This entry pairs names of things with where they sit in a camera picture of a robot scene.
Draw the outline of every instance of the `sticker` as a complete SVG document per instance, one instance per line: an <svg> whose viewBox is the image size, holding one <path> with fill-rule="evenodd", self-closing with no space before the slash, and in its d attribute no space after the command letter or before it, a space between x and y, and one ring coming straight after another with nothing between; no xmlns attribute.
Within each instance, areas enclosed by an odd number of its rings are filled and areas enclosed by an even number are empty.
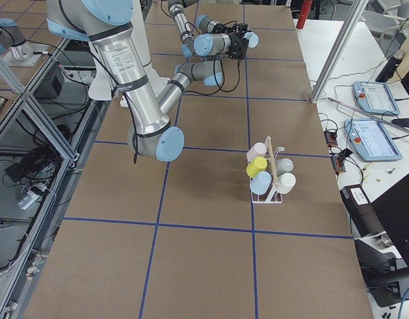
<svg viewBox="0 0 409 319"><path fill-rule="evenodd" d="M351 193L352 193L353 198L355 198L355 201L357 202L358 205L368 204L368 201L365 198L364 193L361 190L361 188L351 188Z"/></svg>
<svg viewBox="0 0 409 319"><path fill-rule="evenodd" d="M125 73L137 66L132 50L127 45L104 52L104 56L109 63L112 73L115 75Z"/></svg>

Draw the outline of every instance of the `white desk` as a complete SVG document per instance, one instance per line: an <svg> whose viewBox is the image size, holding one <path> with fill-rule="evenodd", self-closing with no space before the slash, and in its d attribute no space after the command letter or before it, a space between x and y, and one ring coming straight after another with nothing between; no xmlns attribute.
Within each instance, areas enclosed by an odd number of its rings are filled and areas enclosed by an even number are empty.
<svg viewBox="0 0 409 319"><path fill-rule="evenodd" d="M312 80L317 80L321 69L327 56L333 46L333 43L339 33L342 26L341 21L306 21L303 30L297 30L297 35L299 37L299 42L302 48L303 58L307 65L307 72L309 78ZM364 23L358 23L355 31L349 40L343 54L337 66L331 75L331 78L341 76L342 74L351 74L356 72L365 72L370 68L373 68L380 64L384 55L379 49L376 41L372 37L370 31L367 29ZM355 104L355 98L353 96L352 84L354 81L363 80L368 81L370 78L374 80L375 77L380 72L384 63L378 67L376 70L371 70L365 74L356 74L352 76L342 76L339 79L330 80L325 88L328 96L335 97L335 86L338 85L351 85L350 87L339 86L336 88L338 100L347 103L349 105ZM390 85L390 89L395 98L405 98L408 97L405 89L402 87L400 82L393 83ZM409 100L398 102L400 107L400 117L409 117ZM318 111L325 113L331 120L334 120L338 126L343 127L343 122L350 118L336 110L336 105L330 103L326 100L322 100L317 103ZM351 114L349 110L341 108L347 114ZM363 118L360 114L355 114L354 118ZM395 130L393 128L388 128L391 136L403 136L401 131ZM344 129L338 131L338 143L343 149L346 146L346 136L347 133ZM356 155L352 155L352 158L357 161L361 168L367 165L365 171L365 180L363 183L363 188L371 201L374 201L378 196L382 195L387 189L392 185L402 179L405 175L409 173L409 137L403 138L401 140L396 140L395 144L399 147L403 155L403 159L394 162L378 162L368 165L363 161L360 161ZM347 172L339 176L338 185L339 189L346 185L357 184L360 181L361 174L359 170L350 163L346 163ZM387 171L395 167L395 170L389 174ZM363 239L364 242L370 243L372 239ZM397 256L399 256L396 249L389 249L388 251L394 251ZM372 311L374 318L380 318L385 312L391 312L391 318L396 319L398 316L398 308L394 310L389 310L388 307L380 308L377 306L374 298L371 294L368 294L370 303L372 306ZM401 319L409 319L409 301L405 303Z"/></svg>

